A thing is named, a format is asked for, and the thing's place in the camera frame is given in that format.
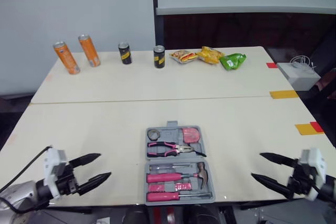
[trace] white box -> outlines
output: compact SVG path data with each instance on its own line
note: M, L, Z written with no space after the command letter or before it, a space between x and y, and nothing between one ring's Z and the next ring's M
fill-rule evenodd
M293 67L290 63L278 63L277 66L296 91L310 90L321 79L317 73Z

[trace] yellow tape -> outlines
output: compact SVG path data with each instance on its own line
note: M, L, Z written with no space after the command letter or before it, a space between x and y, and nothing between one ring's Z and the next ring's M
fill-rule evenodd
M298 129L301 135L317 135L323 134L324 132L317 132L310 123L307 124L296 124L295 127Z
M124 60L130 55L130 52L127 52L126 54L121 56L121 59Z
M270 91L269 94L271 95L271 97L273 97L273 99L299 97L295 90Z

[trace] gray tool case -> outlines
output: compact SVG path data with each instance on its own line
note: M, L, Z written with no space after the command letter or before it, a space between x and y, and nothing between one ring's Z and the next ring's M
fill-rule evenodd
M146 130L146 158L149 160L145 165L145 204L147 206L158 205L184 205L184 204L206 204L215 202L215 190L211 178L209 165L205 158L197 155L195 152L179 153L177 156L166 157L148 157L148 153L165 153L170 151L168 147L155 146L148 147L149 143L156 142L175 142L177 145L188 145L183 139L183 128L195 128L199 132L199 140L197 143L190 143L189 145L195 148L196 151L205 153L204 142L201 129L198 126L178 126L177 121L168 121L167 127L151 127ZM148 132L150 130L157 130L160 137L156 141L149 138ZM198 163L203 163L207 171L207 183L201 189L202 179L196 176L199 172ZM163 173L181 173L181 174L194 174L188 178L182 178L175 181L148 183L148 175L163 174ZM149 193L179 193L179 195L195 195L210 193L208 196L193 196L193 197L178 197L178 200L167 201L149 201Z

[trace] black drink can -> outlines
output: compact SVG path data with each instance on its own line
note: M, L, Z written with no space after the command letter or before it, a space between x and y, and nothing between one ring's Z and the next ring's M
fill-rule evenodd
M154 66L156 68L164 67L164 46L156 46L154 51Z
M130 45L127 42L120 42L118 44L118 48L120 51L120 57L121 57L122 63L131 64L132 58L131 58Z

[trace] orange drink can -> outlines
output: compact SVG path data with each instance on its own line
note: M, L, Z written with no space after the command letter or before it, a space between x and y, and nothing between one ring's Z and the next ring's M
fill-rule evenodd
M83 51L88 58L88 61L90 63L90 66L96 67L100 65L100 60L97 54L96 49L94 48L94 45L92 43L92 39L89 35L83 34L78 37L79 43L83 48Z
M77 74L80 72L77 63L65 42L56 42L53 44L53 47L60 60L63 62L65 68L68 70L69 74Z

